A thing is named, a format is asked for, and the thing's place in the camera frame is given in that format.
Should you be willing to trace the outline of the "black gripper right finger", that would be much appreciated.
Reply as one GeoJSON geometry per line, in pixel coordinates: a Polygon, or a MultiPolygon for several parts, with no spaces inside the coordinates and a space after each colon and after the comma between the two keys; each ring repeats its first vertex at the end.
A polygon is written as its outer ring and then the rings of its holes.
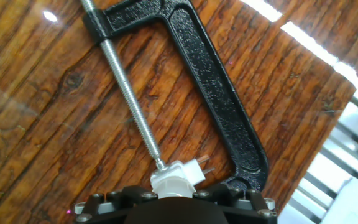
{"type": "Polygon", "coordinates": [[[216,184],[194,192],[193,200],[208,207],[209,217],[222,218],[224,223],[277,224],[274,200],[255,189],[216,184]]]}

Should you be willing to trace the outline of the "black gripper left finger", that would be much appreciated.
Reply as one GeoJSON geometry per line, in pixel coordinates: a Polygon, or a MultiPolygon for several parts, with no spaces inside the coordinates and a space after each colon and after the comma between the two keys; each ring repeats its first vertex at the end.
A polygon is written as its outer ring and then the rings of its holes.
{"type": "Polygon", "coordinates": [[[74,205],[73,223],[120,223],[136,205],[158,200],[157,193],[137,185],[105,194],[92,194],[74,205]]]}

